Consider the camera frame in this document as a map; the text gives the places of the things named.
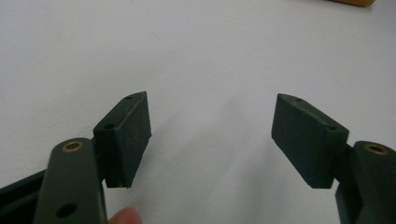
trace white surface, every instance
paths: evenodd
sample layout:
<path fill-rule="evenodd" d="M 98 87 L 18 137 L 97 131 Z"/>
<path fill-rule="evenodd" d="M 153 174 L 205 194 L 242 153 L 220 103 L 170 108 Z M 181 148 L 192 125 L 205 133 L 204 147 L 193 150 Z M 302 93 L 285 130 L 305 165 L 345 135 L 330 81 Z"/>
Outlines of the white surface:
<path fill-rule="evenodd" d="M 2 1 L 0 187 L 92 137 L 123 96 L 148 92 L 153 136 L 108 215 L 145 224 L 339 223 L 270 136 L 276 94 L 304 98 L 396 148 L 396 2 Z"/>

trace brass insert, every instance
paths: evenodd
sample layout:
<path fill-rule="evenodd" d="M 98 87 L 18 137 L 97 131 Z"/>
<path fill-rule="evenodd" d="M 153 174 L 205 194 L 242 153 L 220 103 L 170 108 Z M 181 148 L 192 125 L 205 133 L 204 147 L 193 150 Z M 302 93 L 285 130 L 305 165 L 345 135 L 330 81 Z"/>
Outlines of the brass insert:
<path fill-rule="evenodd" d="M 69 142 L 69 143 L 65 144 L 62 147 L 62 150 L 64 152 L 74 152 L 74 151 L 82 149 L 82 146 L 84 146 L 84 144 L 82 142 L 74 141 L 74 142 Z"/>
<path fill-rule="evenodd" d="M 366 144 L 364 146 L 367 150 L 381 156 L 388 155 L 388 150 L 385 147 L 381 147 L 375 144 Z"/>

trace mounting hole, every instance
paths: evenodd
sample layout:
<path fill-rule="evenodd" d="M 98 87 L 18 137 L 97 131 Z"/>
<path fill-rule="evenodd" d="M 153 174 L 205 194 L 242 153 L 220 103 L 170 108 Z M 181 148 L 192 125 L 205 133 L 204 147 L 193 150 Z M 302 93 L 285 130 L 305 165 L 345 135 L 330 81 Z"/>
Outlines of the mounting hole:
<path fill-rule="evenodd" d="M 66 143 L 63 147 L 62 150 L 64 152 L 74 152 L 77 150 L 82 149 L 82 146 L 84 146 L 84 144 L 80 141 L 73 141 L 73 142 L 69 142 Z"/>
<path fill-rule="evenodd" d="M 330 130 L 330 131 L 336 131 L 337 127 L 329 126 L 329 127 L 327 127 L 327 129 Z"/>
<path fill-rule="evenodd" d="M 107 124 L 105 126 L 105 129 L 113 129 L 114 127 L 115 127 L 114 124 Z"/>
<path fill-rule="evenodd" d="M 388 150 L 384 147 L 381 147 L 379 145 L 374 145 L 374 144 L 366 144 L 364 146 L 367 150 L 381 156 L 388 155 Z"/>
<path fill-rule="evenodd" d="M 56 216 L 60 218 L 70 217 L 74 212 L 76 212 L 77 206 L 75 203 L 67 203 L 56 212 Z"/>

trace human hand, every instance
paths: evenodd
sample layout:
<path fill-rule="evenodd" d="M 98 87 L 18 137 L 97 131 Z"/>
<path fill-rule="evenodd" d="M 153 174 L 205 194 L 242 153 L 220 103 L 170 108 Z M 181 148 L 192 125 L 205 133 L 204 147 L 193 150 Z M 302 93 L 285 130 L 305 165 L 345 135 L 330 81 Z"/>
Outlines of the human hand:
<path fill-rule="evenodd" d="M 127 207 L 114 215 L 108 224 L 142 224 L 142 218 L 136 208 Z"/>

